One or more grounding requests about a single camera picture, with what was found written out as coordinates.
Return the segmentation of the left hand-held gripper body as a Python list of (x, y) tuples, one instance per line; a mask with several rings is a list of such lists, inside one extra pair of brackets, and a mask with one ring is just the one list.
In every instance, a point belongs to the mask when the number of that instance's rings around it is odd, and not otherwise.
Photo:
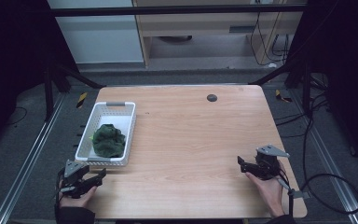
[(75, 161), (67, 161), (63, 167), (63, 176), (60, 181), (59, 192), (71, 198), (78, 199), (90, 189), (90, 182), (83, 176), (90, 171), (88, 165)]

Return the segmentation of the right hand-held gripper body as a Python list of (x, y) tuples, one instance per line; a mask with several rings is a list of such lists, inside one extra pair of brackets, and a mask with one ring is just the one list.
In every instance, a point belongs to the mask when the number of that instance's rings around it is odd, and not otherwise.
[(281, 166), (278, 158), (289, 158), (290, 154), (273, 146), (266, 145), (256, 149), (256, 168), (253, 175), (262, 180), (271, 179), (280, 174)]

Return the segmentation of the person's left hand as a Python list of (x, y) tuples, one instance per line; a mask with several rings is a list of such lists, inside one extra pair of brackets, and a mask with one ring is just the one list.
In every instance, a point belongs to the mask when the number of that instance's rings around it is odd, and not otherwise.
[(63, 195), (61, 192), (59, 193), (59, 207), (82, 207), (87, 208), (89, 201), (94, 196), (97, 190), (96, 186), (93, 186), (87, 193), (83, 194), (80, 198), (75, 199), (69, 196)]

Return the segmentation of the person's right hand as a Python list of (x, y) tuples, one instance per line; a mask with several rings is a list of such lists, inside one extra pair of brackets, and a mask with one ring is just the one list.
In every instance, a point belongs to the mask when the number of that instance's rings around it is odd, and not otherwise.
[(269, 180), (261, 180), (249, 172), (245, 175), (255, 184), (270, 216), (273, 218), (283, 216), (285, 212), (282, 207), (281, 177), (278, 175)]

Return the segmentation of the dark green cloth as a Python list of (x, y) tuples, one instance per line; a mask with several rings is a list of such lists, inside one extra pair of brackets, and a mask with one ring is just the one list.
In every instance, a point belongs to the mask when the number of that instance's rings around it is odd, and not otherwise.
[(124, 154), (126, 136), (113, 124), (103, 124), (92, 136), (94, 152), (104, 158), (119, 158)]

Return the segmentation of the white plastic basket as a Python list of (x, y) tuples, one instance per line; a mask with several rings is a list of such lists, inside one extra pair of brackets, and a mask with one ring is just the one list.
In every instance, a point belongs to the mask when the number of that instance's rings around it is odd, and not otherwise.
[[(75, 158), (91, 166), (125, 166), (131, 151), (131, 140), (136, 122), (136, 104), (134, 102), (98, 102), (89, 115)], [(119, 158), (97, 156), (93, 149), (90, 136), (103, 125), (113, 124), (126, 136), (124, 154)]]

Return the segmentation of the yellow black floor tape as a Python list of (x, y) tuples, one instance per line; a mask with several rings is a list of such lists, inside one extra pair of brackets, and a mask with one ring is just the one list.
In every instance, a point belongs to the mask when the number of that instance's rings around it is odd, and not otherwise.
[(293, 102), (290, 97), (283, 97), (279, 90), (275, 90), (275, 97), (276, 97), (277, 100), (281, 100), (281, 101), (286, 102), (286, 103)]
[(85, 99), (86, 99), (87, 95), (88, 95), (87, 92), (82, 92), (82, 93), (80, 94), (79, 99), (78, 99), (78, 101), (77, 101), (77, 103), (76, 103), (76, 108), (81, 108), (81, 107), (82, 107), (82, 105), (83, 105), (84, 102), (85, 102)]

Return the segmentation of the black metal stand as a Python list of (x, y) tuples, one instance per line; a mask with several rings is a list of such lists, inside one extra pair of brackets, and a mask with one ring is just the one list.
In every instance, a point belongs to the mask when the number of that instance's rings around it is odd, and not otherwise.
[(250, 85), (262, 86), (273, 78), (287, 73), (288, 77), (284, 81), (284, 85), (289, 89), (295, 88), (299, 83), (302, 83), (302, 109), (305, 114), (310, 116), (310, 74), (311, 62), (303, 59), (289, 60), (285, 65), (275, 69), (264, 77), (250, 82)]
[(103, 88), (102, 84), (98, 84), (86, 77), (83, 77), (79, 72), (64, 66), (59, 63), (48, 65), (44, 72), (44, 89), (46, 102), (46, 116), (45, 121), (48, 121), (54, 112), (52, 84), (55, 84), (59, 92), (68, 92), (71, 90), (71, 85), (66, 77), (73, 77), (76, 80), (86, 84), (93, 89)]

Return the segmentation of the black curtain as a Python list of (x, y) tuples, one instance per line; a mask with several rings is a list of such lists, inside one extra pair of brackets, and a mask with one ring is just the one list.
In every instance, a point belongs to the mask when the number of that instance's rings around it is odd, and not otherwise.
[(307, 0), (289, 58), (327, 75), (329, 100), (358, 151), (358, 0)]
[(31, 13), (49, 9), (48, 0), (0, 0), (0, 132), (15, 110), (18, 95), (44, 82), (46, 59), (33, 48), (34, 35), (41, 37), (59, 64), (77, 69), (56, 19)]

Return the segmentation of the white cabinet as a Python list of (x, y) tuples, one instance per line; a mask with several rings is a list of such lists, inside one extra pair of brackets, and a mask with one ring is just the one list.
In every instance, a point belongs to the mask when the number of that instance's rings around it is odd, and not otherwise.
[[(132, 7), (131, 0), (48, 0), (52, 9)], [(142, 63), (134, 16), (57, 17), (77, 64)]]

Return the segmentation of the light wooden desk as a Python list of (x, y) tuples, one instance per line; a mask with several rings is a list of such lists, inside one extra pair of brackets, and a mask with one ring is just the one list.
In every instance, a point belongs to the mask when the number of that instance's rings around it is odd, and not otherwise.
[[(303, 4), (307, 0), (131, 0), (136, 7), (283, 5)], [(140, 36), (242, 35), (247, 34), (255, 59), (265, 63), (272, 56), (278, 35), (293, 35), (301, 20), (300, 12), (205, 13), (139, 15)]]

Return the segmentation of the aluminium floor rail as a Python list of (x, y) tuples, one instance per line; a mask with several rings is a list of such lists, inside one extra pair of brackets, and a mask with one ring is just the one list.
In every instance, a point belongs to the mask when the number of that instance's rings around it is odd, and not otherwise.
[(38, 136), (34, 140), (27, 157), (25, 158), (13, 184), (11, 185), (6, 198), (0, 205), (0, 224), (7, 224), (9, 217), (17, 204), (18, 199), (27, 183), (31, 172), (39, 158), (39, 155), (46, 144), (48, 136), (62, 110), (62, 104), (66, 95), (59, 93), (57, 100), (53, 105), (53, 111), (49, 119), (47, 119), (38, 133)]
[(303, 121), (307, 125), (307, 130), (304, 141), (307, 141), (309, 138), (309, 140), (312, 142), (325, 171), (329, 174), (329, 178), (332, 182), (335, 192), (340, 199), (340, 202), (344, 208), (344, 211), (349, 217), (349, 220), (352, 224), (358, 224), (358, 196), (355, 195), (354, 187), (351, 187), (349, 183), (338, 179), (339, 177), (342, 177), (342, 173), (328, 152), (316, 125), (313, 123), (313, 119), (309, 118), (309, 115), (311, 115), (310, 109), (303, 108), (301, 94), (293, 90), (290, 90), (289, 92), (292, 95), (293, 101), (296, 104), (298, 111), (305, 114)]

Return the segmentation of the black horizontal frame bar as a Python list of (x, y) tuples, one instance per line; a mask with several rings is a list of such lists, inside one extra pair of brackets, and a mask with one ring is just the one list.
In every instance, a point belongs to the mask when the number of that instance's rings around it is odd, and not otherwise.
[(101, 8), (59, 8), (50, 9), (55, 17), (81, 16), (127, 16), (127, 15), (172, 15), (205, 13), (257, 13), (257, 12), (299, 12), (307, 4), (283, 5), (214, 5), (214, 6), (163, 6), (163, 7), (101, 7)]

